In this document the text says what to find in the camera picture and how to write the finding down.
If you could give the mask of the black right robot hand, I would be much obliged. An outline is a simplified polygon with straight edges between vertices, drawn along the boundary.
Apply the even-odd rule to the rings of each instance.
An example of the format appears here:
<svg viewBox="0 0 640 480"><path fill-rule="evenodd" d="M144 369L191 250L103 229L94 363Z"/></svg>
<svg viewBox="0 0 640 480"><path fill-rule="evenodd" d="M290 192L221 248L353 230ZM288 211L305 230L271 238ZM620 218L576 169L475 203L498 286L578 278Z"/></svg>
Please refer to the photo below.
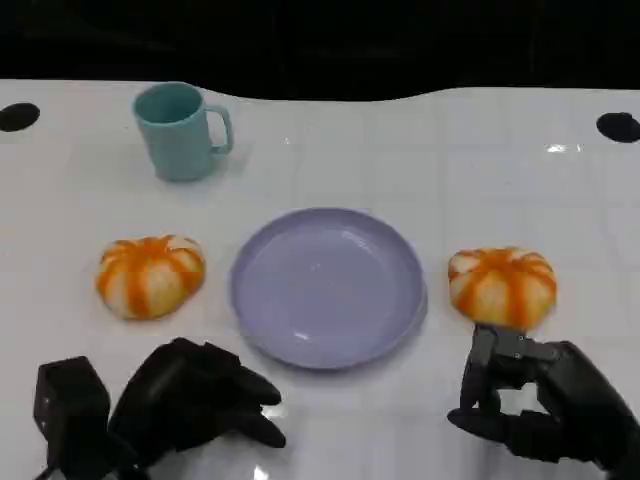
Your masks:
<svg viewBox="0 0 640 480"><path fill-rule="evenodd" d="M542 412L501 410L499 393L534 384ZM447 415L461 430L513 455L557 463L591 462L610 479L639 476L639 422L601 371L569 341L476 325L460 405Z"/></svg>

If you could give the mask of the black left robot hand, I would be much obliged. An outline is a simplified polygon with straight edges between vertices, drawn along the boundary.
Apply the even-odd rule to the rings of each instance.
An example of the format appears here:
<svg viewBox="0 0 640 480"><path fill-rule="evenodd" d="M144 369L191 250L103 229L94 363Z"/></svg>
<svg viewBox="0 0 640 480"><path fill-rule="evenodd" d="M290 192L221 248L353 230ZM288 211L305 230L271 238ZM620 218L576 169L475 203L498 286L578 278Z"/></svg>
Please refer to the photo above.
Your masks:
<svg viewBox="0 0 640 480"><path fill-rule="evenodd" d="M109 432L148 468L169 453L240 434L270 448L286 446L282 431L263 414L282 402L264 376L211 343L176 338L156 348L126 385Z"/></svg>

